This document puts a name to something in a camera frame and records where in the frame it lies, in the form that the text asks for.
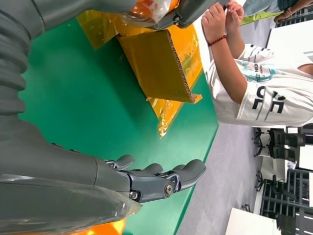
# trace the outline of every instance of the white t-shirt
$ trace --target white t-shirt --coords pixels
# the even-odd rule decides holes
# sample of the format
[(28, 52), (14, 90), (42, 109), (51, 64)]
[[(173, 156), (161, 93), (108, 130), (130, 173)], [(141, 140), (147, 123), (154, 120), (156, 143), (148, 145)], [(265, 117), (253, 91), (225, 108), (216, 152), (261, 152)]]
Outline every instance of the white t-shirt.
[(207, 80), (219, 121), (248, 126), (303, 126), (313, 122), (313, 76), (302, 72), (302, 65), (312, 64), (302, 53), (274, 53), (245, 45), (235, 60), (247, 80), (241, 105), (223, 88), (214, 61)]

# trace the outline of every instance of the metal rack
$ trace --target metal rack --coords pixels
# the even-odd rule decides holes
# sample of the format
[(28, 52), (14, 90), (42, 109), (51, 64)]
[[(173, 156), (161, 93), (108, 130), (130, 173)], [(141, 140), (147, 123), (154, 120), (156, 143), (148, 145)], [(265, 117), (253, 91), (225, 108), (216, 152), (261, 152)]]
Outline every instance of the metal rack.
[(293, 193), (296, 200), (275, 195), (271, 190), (272, 180), (265, 180), (260, 215), (269, 217), (270, 212), (295, 217), (296, 234), (313, 234), (313, 208), (309, 206), (309, 173), (310, 171), (305, 170), (289, 170), (287, 183), (278, 182), (277, 187), (284, 187)]

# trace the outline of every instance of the robotic hand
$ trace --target robotic hand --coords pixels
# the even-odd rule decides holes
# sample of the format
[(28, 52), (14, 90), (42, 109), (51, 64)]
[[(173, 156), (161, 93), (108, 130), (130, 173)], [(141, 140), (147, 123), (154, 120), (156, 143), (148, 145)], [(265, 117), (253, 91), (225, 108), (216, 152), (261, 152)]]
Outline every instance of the robotic hand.
[[(17, 94), (25, 89), (20, 74), (27, 69), (32, 39), (87, 9), (124, 12), (136, 1), (0, 1), (0, 234), (118, 221), (129, 210), (123, 199), (112, 195), (139, 203), (163, 199), (192, 187), (203, 175), (206, 168), (199, 160), (165, 173), (158, 164), (127, 171), (133, 162), (130, 156), (103, 161), (65, 150), (18, 118), (25, 111)], [(164, 23), (186, 27), (214, 2), (182, 0)]]
[(129, 198), (140, 203), (168, 198), (173, 193), (192, 187), (206, 170), (201, 160), (193, 160), (164, 173), (162, 166), (156, 163), (143, 170), (126, 171), (134, 161), (130, 155), (124, 155), (117, 161), (105, 162), (129, 179)]

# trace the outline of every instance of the orange object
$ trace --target orange object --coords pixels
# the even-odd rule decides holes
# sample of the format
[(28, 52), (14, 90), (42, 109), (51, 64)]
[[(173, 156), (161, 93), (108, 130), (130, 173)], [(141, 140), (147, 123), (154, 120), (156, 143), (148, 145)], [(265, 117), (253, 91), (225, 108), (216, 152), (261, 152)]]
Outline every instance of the orange object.
[[(122, 235), (126, 226), (126, 219), (118, 222), (100, 224), (91, 227), (82, 232), (77, 233), (65, 233), (65, 235)], [(29, 233), (18, 235), (51, 235), (51, 233)]]
[[(170, 10), (178, 3), (179, 0), (172, 0)], [(202, 70), (193, 25), (185, 29), (173, 25), (168, 28), (168, 33), (150, 34), (153, 30), (125, 24), (114, 14), (87, 11), (78, 20), (94, 49), (120, 35), (120, 44), (158, 118), (158, 129), (161, 137), (167, 133), (183, 102), (196, 103), (202, 98), (191, 94)], [(103, 32), (97, 33), (97, 28)]]
[[(176, 8), (178, 2), (179, 0), (172, 0), (168, 12)], [(154, 0), (138, 0), (130, 12), (143, 18), (152, 18), (152, 12), (157, 11), (158, 7)]]
[(118, 40), (158, 118), (158, 132), (163, 137), (183, 102), (197, 103), (202, 98), (191, 93), (202, 71), (198, 37), (193, 25), (185, 29), (173, 25), (168, 32), (141, 30), (138, 35), (121, 33), (124, 37)]

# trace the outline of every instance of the green tabletop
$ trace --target green tabletop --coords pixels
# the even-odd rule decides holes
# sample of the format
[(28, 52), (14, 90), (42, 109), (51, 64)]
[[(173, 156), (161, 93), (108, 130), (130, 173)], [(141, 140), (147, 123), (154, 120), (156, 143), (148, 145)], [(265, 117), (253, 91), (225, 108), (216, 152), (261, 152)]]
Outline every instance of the green tabletop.
[[(160, 163), (164, 170), (205, 160), (218, 127), (205, 76), (160, 139), (158, 119), (146, 101), (118, 42), (94, 51), (76, 20), (35, 39), (23, 74), (26, 104), (21, 118), (37, 125), (48, 141), (102, 159), (131, 154), (133, 168)], [(127, 221), (126, 235), (172, 235), (186, 212), (192, 189), (146, 203)]]

